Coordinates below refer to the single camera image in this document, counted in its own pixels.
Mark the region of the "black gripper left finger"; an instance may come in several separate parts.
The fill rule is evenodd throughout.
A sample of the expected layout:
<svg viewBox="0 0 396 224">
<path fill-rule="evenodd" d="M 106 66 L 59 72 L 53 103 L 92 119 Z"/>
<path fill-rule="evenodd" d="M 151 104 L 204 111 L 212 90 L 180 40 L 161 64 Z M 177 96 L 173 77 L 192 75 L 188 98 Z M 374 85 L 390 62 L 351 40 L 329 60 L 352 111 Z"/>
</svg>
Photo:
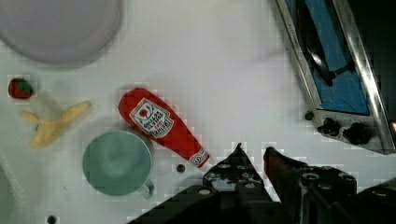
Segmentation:
<svg viewBox="0 0 396 224">
<path fill-rule="evenodd" d="M 292 224 L 292 218 L 270 198 L 247 154 L 236 147 L 205 173 L 200 185 L 128 224 Z"/>
</svg>

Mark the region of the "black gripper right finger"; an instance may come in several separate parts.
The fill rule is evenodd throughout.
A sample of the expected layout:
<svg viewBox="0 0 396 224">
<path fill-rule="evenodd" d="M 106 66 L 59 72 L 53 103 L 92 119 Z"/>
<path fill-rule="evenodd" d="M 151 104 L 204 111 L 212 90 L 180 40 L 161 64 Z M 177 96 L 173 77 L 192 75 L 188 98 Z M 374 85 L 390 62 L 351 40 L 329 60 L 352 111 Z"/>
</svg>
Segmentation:
<svg viewBox="0 0 396 224">
<path fill-rule="evenodd" d="M 357 179 L 265 149 L 264 172 L 297 224 L 396 224 L 395 180 L 358 191 Z"/>
</svg>

